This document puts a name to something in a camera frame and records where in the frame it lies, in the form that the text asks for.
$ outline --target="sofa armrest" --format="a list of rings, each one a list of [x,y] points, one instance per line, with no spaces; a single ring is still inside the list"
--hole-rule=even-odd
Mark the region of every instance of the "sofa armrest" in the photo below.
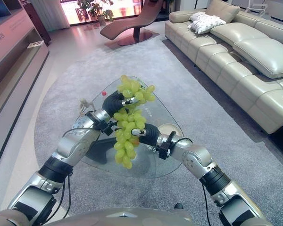
[[[169,20],[172,23],[182,23],[186,22],[189,20],[190,16],[197,13],[197,12],[205,12],[205,8],[199,8],[194,11],[177,11],[177,12],[172,12],[169,15]]]

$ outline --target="floor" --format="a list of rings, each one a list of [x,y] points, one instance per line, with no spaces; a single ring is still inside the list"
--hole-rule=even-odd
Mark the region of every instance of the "floor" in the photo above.
[[[148,30],[163,34],[164,22],[155,22]],[[127,30],[119,37],[129,35]],[[0,161],[0,210],[6,209],[9,202],[37,170],[34,152],[34,127],[42,100],[54,81],[69,65],[93,52],[98,46],[114,42],[100,35],[100,27],[93,25],[74,26],[50,33],[50,54],[23,108]],[[52,220],[60,219],[64,210],[59,210]]]

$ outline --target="round glass coffee table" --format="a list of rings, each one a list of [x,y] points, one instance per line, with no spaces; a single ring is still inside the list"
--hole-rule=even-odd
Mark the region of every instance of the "round glass coffee table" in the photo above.
[[[138,79],[133,76],[129,76],[129,78],[134,80]],[[93,100],[95,109],[101,108],[105,97],[115,92],[119,84],[121,84],[120,80],[114,81],[95,97]],[[172,130],[174,130],[176,134],[183,136],[179,125],[170,112],[159,98],[157,96],[155,97],[155,101],[147,102],[138,107],[138,109],[142,110],[142,115],[146,117],[147,123],[157,126],[161,133],[170,134]],[[176,170],[181,164],[173,158],[167,158],[166,160],[160,159],[155,153],[155,148],[140,143],[139,146],[135,148],[136,157],[132,160],[133,166],[131,169],[127,169],[124,168],[122,164],[115,162],[114,155],[116,150],[113,147],[115,142],[116,138],[114,132],[110,136],[101,133],[98,141],[92,145],[88,153],[82,158],[82,161],[106,172],[136,178],[162,177]]]

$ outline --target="chair base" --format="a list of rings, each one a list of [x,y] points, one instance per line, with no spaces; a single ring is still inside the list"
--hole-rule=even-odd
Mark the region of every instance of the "chair base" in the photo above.
[[[152,35],[153,35],[153,33],[151,33],[151,32],[142,32],[142,33],[140,33],[139,39],[136,39],[133,36],[128,36],[128,37],[125,37],[125,38],[119,40],[117,43],[120,46],[129,46],[129,45],[133,45],[133,44],[145,41],[145,40],[151,38]]]

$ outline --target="window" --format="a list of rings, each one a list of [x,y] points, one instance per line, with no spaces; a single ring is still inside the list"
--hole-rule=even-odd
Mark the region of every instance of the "window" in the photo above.
[[[124,16],[139,15],[142,11],[141,0],[112,0],[113,5],[103,5],[103,10],[110,9],[114,18]],[[96,17],[88,14],[89,9],[85,10],[78,6],[76,0],[60,0],[69,24],[79,24],[84,22],[96,21]]]

